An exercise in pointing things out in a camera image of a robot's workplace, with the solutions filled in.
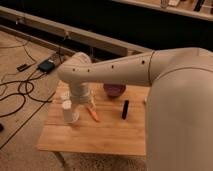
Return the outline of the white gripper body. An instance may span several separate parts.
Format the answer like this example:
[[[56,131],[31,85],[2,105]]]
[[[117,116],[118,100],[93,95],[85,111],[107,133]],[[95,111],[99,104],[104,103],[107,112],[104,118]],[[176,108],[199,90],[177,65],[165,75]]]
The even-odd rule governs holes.
[[[91,99],[91,90],[88,83],[70,84],[70,99],[73,103],[87,103]]]

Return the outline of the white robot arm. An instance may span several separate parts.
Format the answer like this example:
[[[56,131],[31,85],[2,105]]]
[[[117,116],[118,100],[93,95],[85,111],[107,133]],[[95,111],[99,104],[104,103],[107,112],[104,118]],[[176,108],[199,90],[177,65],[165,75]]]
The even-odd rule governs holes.
[[[147,86],[147,171],[213,171],[213,52],[177,48],[93,63],[78,52],[58,68],[72,102],[90,82]]]

